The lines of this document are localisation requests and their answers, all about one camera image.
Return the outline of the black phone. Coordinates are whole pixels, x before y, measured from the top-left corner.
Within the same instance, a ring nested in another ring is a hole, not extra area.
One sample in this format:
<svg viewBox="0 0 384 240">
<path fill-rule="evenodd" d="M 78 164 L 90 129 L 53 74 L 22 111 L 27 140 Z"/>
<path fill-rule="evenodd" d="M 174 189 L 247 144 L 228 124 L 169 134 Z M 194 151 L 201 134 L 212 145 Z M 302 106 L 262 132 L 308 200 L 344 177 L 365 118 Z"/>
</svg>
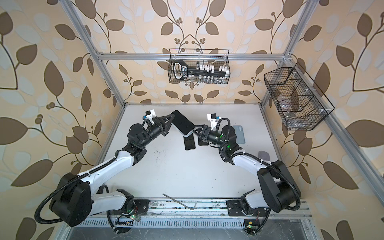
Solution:
<svg viewBox="0 0 384 240">
<path fill-rule="evenodd" d="M 198 136 L 198 145 L 208 146 L 209 145 L 208 137 L 205 135 Z"/>
<path fill-rule="evenodd" d="M 195 125 L 178 110 L 172 112 L 172 125 L 185 137 L 189 137 L 195 130 Z"/>
<path fill-rule="evenodd" d="M 194 150 L 196 148 L 194 136 L 189 135 L 188 137 L 184 137 L 184 145 L 186 151 Z"/>
</svg>

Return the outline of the black phone front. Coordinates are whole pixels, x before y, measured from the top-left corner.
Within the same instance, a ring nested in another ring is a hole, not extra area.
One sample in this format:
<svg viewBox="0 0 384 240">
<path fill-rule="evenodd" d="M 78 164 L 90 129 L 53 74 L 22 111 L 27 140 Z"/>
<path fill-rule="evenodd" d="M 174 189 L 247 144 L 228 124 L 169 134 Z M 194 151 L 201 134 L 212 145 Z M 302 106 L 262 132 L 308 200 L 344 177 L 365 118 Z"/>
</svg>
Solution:
<svg viewBox="0 0 384 240">
<path fill-rule="evenodd" d="M 178 110 L 172 112 L 172 125 L 185 137 L 189 137 L 195 130 L 195 125 Z"/>
</svg>

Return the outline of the pale blue phone case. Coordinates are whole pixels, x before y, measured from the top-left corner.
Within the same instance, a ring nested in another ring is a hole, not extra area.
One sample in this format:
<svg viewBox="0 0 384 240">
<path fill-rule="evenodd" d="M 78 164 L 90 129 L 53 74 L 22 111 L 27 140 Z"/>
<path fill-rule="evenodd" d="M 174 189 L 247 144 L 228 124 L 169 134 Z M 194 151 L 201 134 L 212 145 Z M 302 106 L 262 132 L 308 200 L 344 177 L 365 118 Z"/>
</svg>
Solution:
<svg viewBox="0 0 384 240">
<path fill-rule="evenodd" d="M 244 145 L 246 143 L 245 135 L 244 135 L 244 129 L 242 126 L 233 126 L 235 129 L 235 134 L 237 136 L 236 142 L 239 145 Z"/>
</svg>

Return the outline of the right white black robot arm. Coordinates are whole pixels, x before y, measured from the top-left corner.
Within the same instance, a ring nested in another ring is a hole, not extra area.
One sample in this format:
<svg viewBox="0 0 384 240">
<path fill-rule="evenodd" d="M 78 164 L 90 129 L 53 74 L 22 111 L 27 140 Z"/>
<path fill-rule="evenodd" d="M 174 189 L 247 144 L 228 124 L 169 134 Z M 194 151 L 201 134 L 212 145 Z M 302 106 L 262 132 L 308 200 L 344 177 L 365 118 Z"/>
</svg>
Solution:
<svg viewBox="0 0 384 240">
<path fill-rule="evenodd" d="M 219 132 L 222 120 L 214 128 L 197 125 L 194 134 L 198 139 L 213 144 L 225 163 L 240 167 L 258 178 L 259 190 L 251 190 L 241 196 L 240 208 L 243 215 L 252 216 L 256 210 L 265 208 L 276 213 L 282 210 L 297 211 L 301 207 L 301 191 L 282 161 L 271 162 L 261 156 L 243 151 L 237 143 L 235 129 L 230 121 Z"/>
</svg>

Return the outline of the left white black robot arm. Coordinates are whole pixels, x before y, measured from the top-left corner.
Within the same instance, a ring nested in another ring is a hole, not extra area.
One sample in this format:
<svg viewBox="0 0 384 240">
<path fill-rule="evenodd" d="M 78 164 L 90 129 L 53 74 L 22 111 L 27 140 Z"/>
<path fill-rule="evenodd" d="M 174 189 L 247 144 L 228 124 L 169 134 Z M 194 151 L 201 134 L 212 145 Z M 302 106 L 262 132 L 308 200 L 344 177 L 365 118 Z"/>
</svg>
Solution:
<svg viewBox="0 0 384 240">
<path fill-rule="evenodd" d="M 75 227 L 89 216 L 126 207 L 133 199 L 127 191 L 118 189 L 102 193 L 101 187 L 112 177 L 137 164 L 147 153 L 149 143 L 159 135 L 169 133 L 174 118 L 174 114 L 144 118 L 142 124 L 130 127 L 128 143 L 117 150 L 110 160 L 78 175 L 64 175 L 57 189 L 37 207 L 35 221 L 44 225 L 65 222 Z"/>
</svg>

